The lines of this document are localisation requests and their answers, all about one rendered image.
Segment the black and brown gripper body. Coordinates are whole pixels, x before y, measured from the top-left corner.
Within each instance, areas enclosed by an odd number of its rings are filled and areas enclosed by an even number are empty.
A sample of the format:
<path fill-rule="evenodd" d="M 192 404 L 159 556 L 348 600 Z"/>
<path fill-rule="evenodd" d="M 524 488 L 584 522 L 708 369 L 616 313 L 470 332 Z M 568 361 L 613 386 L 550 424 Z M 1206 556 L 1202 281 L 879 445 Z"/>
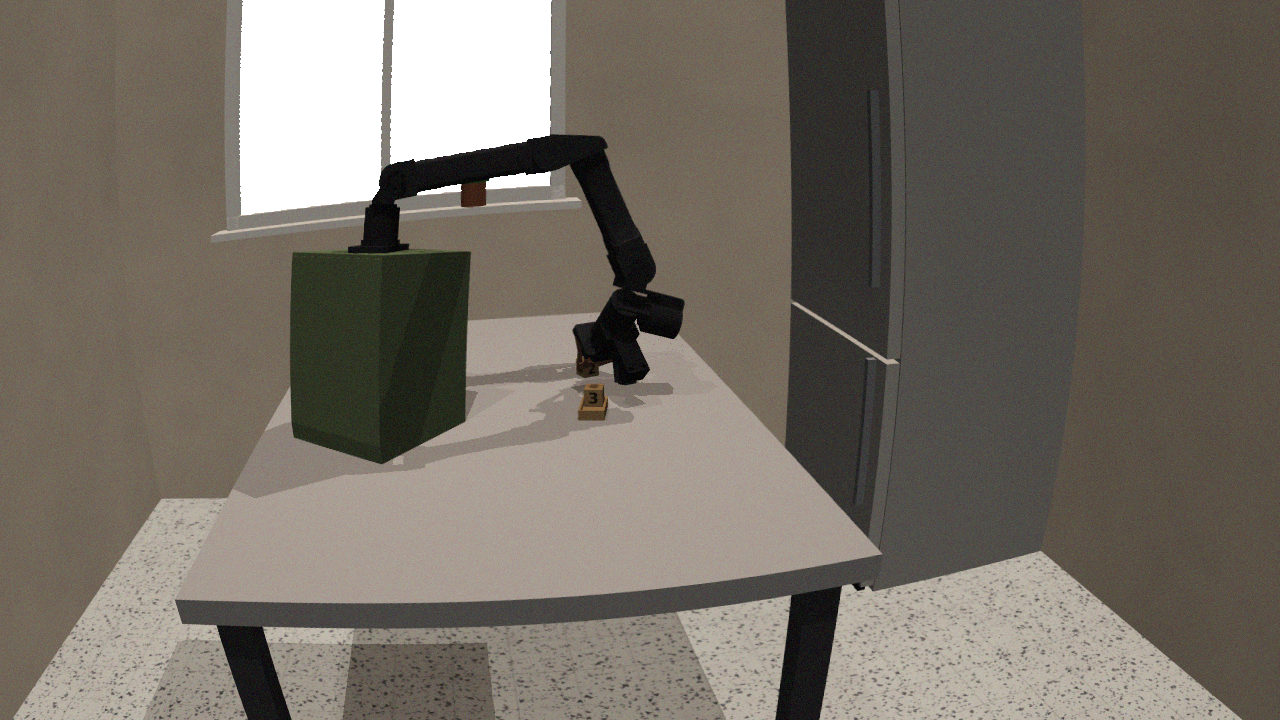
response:
<path fill-rule="evenodd" d="M 602 320 L 602 314 L 598 316 L 596 322 L 589 322 L 589 323 L 582 323 L 582 324 L 575 325 L 573 327 L 573 336 L 575 336 L 575 338 L 579 338 L 579 342 L 580 342 L 580 345 L 582 347 L 582 350 L 581 350 L 582 357 L 585 357 L 585 359 L 590 357 L 593 363 L 598 363 L 598 361 L 604 361 L 604 360 L 611 360 L 612 359 L 612 354 L 605 354 L 605 355 L 596 356 L 595 350 L 593 348 L 590 338 L 591 338 L 594 331 L 596 331 L 596 327 L 599 325 L 599 323 L 602 323 L 602 325 L 604 325 L 607 331 L 611 331 L 614 334 L 625 334 L 625 333 L 628 332 L 628 331 L 625 331 L 625 332 L 612 331 Z"/>

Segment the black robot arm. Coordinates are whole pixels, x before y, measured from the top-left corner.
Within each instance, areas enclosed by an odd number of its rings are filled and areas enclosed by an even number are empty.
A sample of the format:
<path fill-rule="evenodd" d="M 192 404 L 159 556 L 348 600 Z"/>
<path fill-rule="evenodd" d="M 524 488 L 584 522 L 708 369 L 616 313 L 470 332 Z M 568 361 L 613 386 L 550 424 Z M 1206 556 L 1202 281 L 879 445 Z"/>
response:
<path fill-rule="evenodd" d="M 684 299 L 646 290 L 657 265 L 630 217 L 604 149 L 608 146 L 602 136 L 547 135 L 518 143 L 392 163 L 381 170 L 378 193 L 365 208 L 362 246 L 349 246 L 348 252 L 410 249 L 410 243 L 398 240 L 401 208 L 394 204 L 396 199 L 506 176 L 547 173 L 570 165 L 602 231 L 607 258 L 614 272 L 613 286 L 623 288 L 611 295 L 602 310 L 602 320 L 612 331 L 628 331 L 614 334 L 599 323 L 590 341 L 596 356 L 612 354 L 616 383 L 635 384 L 650 368 L 637 345 L 640 333 L 634 322 L 637 319 L 641 332 L 675 340 L 682 325 L 685 302 Z M 646 297 L 634 291 L 646 293 Z"/>

